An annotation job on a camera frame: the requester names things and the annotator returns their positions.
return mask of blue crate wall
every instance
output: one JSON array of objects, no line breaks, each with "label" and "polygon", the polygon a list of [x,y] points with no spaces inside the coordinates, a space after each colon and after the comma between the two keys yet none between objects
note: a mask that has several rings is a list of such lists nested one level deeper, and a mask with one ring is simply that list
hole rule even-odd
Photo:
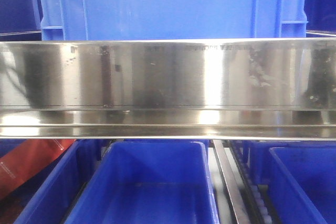
[{"label": "blue crate wall", "polygon": [[43,40],[305,37],[305,0],[41,0]]}]

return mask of shiny metal surface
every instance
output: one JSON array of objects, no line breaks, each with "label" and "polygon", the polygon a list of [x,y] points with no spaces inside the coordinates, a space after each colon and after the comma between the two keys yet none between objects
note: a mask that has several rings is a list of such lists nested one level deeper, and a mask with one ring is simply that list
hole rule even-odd
[{"label": "shiny metal surface", "polygon": [[216,158],[219,164],[220,171],[226,186],[227,194],[230,199],[232,212],[235,223],[237,224],[251,224],[250,217],[247,213],[242,196],[240,195],[235,176],[232,172],[229,160],[225,153],[223,144],[220,140],[213,140]]},{"label": "shiny metal surface", "polygon": [[0,43],[0,137],[336,137],[336,39]]}]

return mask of stainless steel tray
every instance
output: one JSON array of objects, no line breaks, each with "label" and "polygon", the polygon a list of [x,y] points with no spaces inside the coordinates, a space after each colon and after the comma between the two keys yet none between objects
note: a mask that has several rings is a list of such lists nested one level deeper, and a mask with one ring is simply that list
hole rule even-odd
[{"label": "stainless steel tray", "polygon": [[0,43],[0,137],[336,136],[336,39]]}]

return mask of blue plastic crate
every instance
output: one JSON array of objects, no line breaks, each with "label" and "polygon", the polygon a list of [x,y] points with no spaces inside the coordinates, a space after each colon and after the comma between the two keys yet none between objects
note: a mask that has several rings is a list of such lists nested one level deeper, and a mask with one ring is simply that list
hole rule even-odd
[{"label": "blue plastic crate", "polygon": [[189,141],[189,142],[201,142],[204,144],[206,156],[208,156],[209,151],[209,139],[154,139],[154,138],[130,138],[130,139],[124,139],[124,141],[132,141],[132,142],[148,142],[148,143],[166,143],[166,142],[183,142],[183,141]]},{"label": "blue plastic crate", "polygon": [[[0,154],[9,152],[20,142],[0,140]],[[76,141],[55,162],[11,193],[24,207],[14,224],[59,224],[81,187],[100,160],[101,142]]]},{"label": "blue plastic crate", "polygon": [[271,154],[273,147],[329,147],[336,142],[306,142],[306,141],[246,141],[244,156],[248,157],[248,168],[251,180],[256,185],[267,185],[271,174]]},{"label": "blue plastic crate", "polygon": [[309,30],[336,31],[335,0],[306,0]]},{"label": "blue plastic crate", "polygon": [[305,0],[41,0],[43,40],[305,37]]},{"label": "blue plastic crate", "polygon": [[117,142],[65,224],[218,224],[204,145]]},{"label": "blue plastic crate", "polygon": [[272,148],[269,196],[283,224],[336,223],[336,148]]},{"label": "blue plastic crate", "polygon": [[40,30],[40,0],[0,0],[0,34]]}]

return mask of red strap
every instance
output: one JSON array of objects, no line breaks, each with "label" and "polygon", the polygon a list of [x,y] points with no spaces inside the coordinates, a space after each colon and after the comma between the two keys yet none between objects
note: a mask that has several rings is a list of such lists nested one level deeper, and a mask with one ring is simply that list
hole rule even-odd
[{"label": "red strap", "polygon": [[0,158],[0,200],[57,159],[74,141],[26,140]]}]

